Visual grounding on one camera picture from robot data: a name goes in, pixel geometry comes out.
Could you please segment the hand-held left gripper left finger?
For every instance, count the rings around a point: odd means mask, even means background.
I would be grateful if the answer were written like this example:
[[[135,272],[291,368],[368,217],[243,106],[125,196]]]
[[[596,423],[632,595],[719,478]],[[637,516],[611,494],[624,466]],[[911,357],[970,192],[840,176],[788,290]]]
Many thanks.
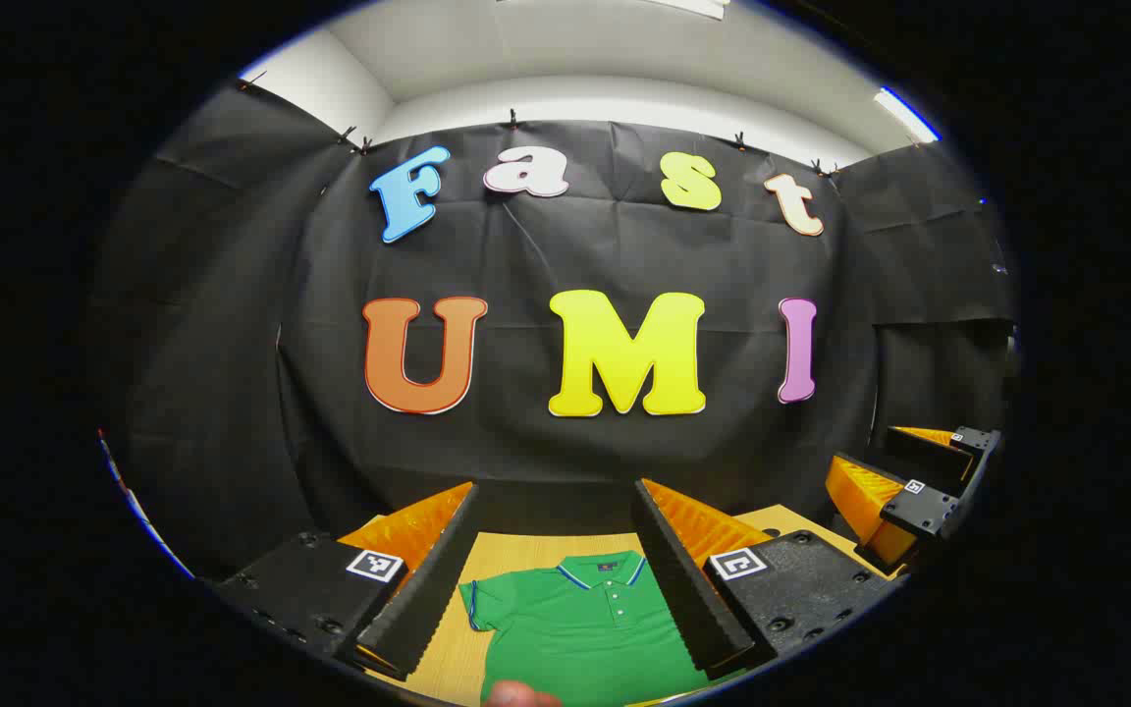
[[[297,532],[215,592],[310,654],[404,680],[443,620],[480,511],[480,488],[465,482],[342,538]]]

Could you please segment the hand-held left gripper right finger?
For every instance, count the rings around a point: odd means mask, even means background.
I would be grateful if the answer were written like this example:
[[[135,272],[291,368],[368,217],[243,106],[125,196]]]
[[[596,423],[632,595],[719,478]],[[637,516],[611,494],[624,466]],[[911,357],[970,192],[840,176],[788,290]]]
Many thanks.
[[[812,529],[769,534],[650,478],[637,480],[632,514],[674,626],[711,679],[789,659],[906,585]]]

